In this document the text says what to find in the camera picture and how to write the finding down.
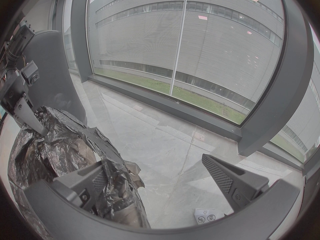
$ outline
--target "garbage bag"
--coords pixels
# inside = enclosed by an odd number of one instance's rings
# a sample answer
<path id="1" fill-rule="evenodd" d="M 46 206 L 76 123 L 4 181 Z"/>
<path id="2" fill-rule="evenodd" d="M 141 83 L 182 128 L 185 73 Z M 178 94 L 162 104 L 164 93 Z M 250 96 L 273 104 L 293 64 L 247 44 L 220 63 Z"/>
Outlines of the garbage bag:
<path id="1" fill-rule="evenodd" d="M 8 177 L 22 215 L 45 239 L 51 239 L 30 207 L 23 190 L 38 180 L 52 182 L 101 159 L 107 183 L 94 214 L 134 227 L 150 228 L 138 187 L 144 187 L 136 163 L 124 161 L 97 128 L 89 128 L 66 111 L 40 107 L 35 112 L 48 129 L 43 137 L 24 124 L 11 150 Z"/>

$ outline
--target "white paper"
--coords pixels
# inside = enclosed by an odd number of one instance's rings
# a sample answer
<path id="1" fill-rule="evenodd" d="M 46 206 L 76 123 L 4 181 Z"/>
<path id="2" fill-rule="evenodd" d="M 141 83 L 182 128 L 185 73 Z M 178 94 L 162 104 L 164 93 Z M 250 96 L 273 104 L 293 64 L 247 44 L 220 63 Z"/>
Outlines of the white paper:
<path id="1" fill-rule="evenodd" d="M 213 222 L 224 217 L 224 213 L 217 209 L 199 209 L 194 211 L 194 217 L 198 225 Z"/>

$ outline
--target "floor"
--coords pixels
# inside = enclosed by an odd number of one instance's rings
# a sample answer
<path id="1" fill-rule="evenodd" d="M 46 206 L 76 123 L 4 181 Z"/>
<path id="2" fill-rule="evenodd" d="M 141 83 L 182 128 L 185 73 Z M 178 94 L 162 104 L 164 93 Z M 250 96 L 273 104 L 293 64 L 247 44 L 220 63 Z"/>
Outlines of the floor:
<path id="1" fill-rule="evenodd" d="M 266 176 L 271 186 L 284 178 L 303 190 L 301 172 L 262 153 L 238 155 L 237 142 L 176 118 L 123 94 L 71 74 L 86 110 L 88 126 L 98 127 L 122 158 L 136 162 L 145 188 L 139 188 L 153 229 L 197 225 L 195 208 L 233 210 L 202 165 L 211 154 Z M 303 191 L 297 201 L 300 209 Z M 291 216 L 295 219 L 297 212 Z"/>

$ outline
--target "warning symbol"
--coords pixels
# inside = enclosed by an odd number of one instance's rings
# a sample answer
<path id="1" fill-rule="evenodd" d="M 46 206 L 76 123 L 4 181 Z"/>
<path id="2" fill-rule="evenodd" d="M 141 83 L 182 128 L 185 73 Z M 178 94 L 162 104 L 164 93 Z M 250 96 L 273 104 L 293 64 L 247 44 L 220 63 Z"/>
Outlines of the warning symbol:
<path id="1" fill-rule="evenodd" d="M 206 219 L 202 216 L 198 218 L 198 222 L 200 222 L 200 223 L 204 223 L 205 221 L 206 221 Z"/>
<path id="2" fill-rule="evenodd" d="M 208 221 L 212 222 L 216 219 L 216 216 L 214 216 L 214 214 L 210 214 L 207 219 Z"/>

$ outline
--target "street light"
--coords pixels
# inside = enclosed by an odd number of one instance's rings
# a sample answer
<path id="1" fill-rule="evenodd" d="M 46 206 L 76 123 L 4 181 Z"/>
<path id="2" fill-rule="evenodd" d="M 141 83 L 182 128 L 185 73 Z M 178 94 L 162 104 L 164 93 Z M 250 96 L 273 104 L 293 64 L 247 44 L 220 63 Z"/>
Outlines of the street light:
<path id="1" fill-rule="evenodd" d="M 178 40 L 178 47 L 177 47 L 176 59 L 174 61 L 174 67 L 173 67 L 171 84 L 170 84 L 170 91 L 169 91 L 169 95 L 170 96 L 172 96 L 172 90 L 174 89 L 174 78 L 176 76 L 176 71 L 177 71 L 177 65 L 178 65 L 178 59 L 179 59 L 179 51 L 180 51 L 181 38 L 182 38 L 183 23 L 184 23 L 184 16 L 186 14 L 186 7 L 187 7 L 187 0 L 184 0 L 183 11 L 182 11 L 182 19 L 181 19 L 181 26 L 180 26 L 180 34 L 179 34 L 179 40 Z"/>

